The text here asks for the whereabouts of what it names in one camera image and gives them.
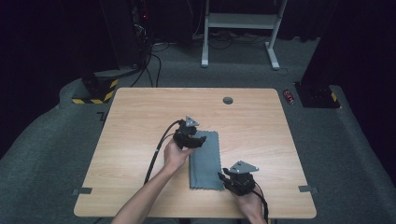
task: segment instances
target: yellow and black hazard tape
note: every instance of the yellow and black hazard tape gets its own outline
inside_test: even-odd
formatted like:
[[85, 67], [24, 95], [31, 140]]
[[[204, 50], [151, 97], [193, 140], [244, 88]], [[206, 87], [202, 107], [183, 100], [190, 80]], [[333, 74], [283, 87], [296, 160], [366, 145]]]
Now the yellow and black hazard tape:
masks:
[[110, 83], [109, 88], [106, 90], [106, 92], [103, 92], [104, 97], [102, 97], [101, 99], [99, 98], [77, 98], [77, 97], [73, 97], [73, 103], [77, 104], [77, 105], [84, 105], [84, 104], [106, 104], [108, 103], [108, 101], [110, 101], [111, 97], [114, 94], [114, 90], [116, 89], [116, 85], [119, 81], [116, 79], [114, 81], [112, 81]]

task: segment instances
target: table top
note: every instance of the table top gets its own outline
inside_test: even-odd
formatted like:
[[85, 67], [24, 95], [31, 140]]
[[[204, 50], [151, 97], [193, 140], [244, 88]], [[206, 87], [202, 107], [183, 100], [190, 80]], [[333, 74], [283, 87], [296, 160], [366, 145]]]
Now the table top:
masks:
[[[233, 103], [224, 104], [224, 97], [232, 97]], [[277, 92], [217, 88], [118, 89], [82, 186], [92, 192], [78, 195], [75, 214], [114, 217], [143, 186], [166, 128], [186, 115], [200, 122], [198, 130], [219, 133], [221, 167], [245, 161], [260, 168], [252, 174], [268, 203], [269, 218], [316, 215], [310, 192], [298, 188], [307, 183]], [[151, 176], [161, 167], [163, 150]], [[234, 218], [242, 214], [228, 190], [190, 189], [187, 160], [148, 216]]]

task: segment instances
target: metal bracket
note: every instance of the metal bracket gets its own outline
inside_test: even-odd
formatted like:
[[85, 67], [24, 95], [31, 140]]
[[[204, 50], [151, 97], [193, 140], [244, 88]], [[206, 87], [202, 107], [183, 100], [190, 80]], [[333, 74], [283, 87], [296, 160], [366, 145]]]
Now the metal bracket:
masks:
[[186, 116], [186, 127], [195, 127], [198, 126], [199, 123], [192, 119], [190, 116]]
[[229, 171], [233, 174], [245, 174], [249, 172], [259, 171], [259, 167], [250, 165], [249, 163], [244, 161], [238, 161], [230, 168]]

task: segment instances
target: red object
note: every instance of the red object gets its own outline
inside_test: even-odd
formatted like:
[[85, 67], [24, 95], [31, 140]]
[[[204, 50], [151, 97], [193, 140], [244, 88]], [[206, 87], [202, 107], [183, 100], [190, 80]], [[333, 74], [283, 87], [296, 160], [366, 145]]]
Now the red object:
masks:
[[283, 95], [285, 96], [286, 101], [290, 104], [290, 105], [294, 105], [294, 98], [291, 95], [291, 92], [289, 90], [284, 90], [283, 91]]

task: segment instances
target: gray towel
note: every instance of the gray towel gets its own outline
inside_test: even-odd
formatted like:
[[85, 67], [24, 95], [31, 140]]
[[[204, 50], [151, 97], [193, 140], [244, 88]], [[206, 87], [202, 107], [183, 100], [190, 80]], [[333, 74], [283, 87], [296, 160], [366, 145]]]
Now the gray towel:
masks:
[[218, 172], [221, 173], [219, 134], [217, 132], [197, 131], [193, 137], [206, 136], [202, 147], [190, 155], [191, 189], [224, 189]]

